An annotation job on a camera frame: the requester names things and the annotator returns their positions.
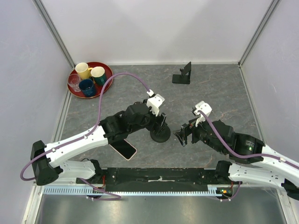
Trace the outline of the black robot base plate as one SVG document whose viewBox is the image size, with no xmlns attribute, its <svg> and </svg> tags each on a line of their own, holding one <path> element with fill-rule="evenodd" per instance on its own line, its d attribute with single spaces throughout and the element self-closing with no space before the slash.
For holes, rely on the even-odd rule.
<svg viewBox="0 0 299 224">
<path fill-rule="evenodd" d="M 109 192 L 207 191 L 208 185 L 230 185 L 229 179 L 204 168 L 104 168 L 87 180 Z"/>
</svg>

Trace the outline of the black angled desk phone stand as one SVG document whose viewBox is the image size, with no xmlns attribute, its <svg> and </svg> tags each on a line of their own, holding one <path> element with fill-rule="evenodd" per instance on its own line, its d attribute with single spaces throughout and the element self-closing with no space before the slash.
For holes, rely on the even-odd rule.
<svg viewBox="0 0 299 224">
<path fill-rule="evenodd" d="M 189 62 L 183 69 L 180 69 L 181 74 L 173 74 L 172 83 L 190 84 L 191 71 L 192 71 L 192 62 Z"/>
</svg>

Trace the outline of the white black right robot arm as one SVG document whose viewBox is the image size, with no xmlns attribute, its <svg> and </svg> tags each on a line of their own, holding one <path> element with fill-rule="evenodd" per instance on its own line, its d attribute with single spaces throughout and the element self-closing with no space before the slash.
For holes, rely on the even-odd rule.
<svg viewBox="0 0 299 224">
<path fill-rule="evenodd" d="M 229 155 L 234 162 L 220 161 L 214 171 L 218 183 L 251 182 L 284 189 L 295 200 L 299 198 L 299 164 L 278 153 L 263 141 L 242 133 L 236 133 L 233 127 L 222 121 L 203 121 L 195 125 L 191 120 L 174 131 L 182 146 L 187 137 L 192 143 L 203 142 L 223 155 Z"/>
</svg>

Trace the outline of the black round-base phone stand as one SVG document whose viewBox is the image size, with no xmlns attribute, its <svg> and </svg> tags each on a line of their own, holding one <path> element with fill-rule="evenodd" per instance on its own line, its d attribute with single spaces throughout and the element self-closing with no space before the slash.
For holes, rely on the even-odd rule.
<svg viewBox="0 0 299 224">
<path fill-rule="evenodd" d="M 161 113 L 155 119 L 150 136 L 155 142 L 164 143 L 170 138 L 170 135 L 171 130 L 166 123 L 166 114 Z"/>
</svg>

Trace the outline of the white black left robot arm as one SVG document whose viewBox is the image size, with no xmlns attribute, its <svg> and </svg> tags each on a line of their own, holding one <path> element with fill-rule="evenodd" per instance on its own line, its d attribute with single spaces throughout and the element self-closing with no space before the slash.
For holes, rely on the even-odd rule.
<svg viewBox="0 0 299 224">
<path fill-rule="evenodd" d="M 30 157 L 34 180 L 38 186 L 60 178 L 83 178 L 99 183 L 103 173 L 97 160 L 80 162 L 70 159 L 96 147 L 114 143 L 122 146 L 130 134 L 141 129 L 147 129 L 157 143 L 166 142 L 171 134 L 164 113 L 159 113 L 148 103 L 135 102 L 126 110 L 101 120 L 95 128 L 60 142 L 45 144 L 39 140 L 33 143 Z"/>
</svg>

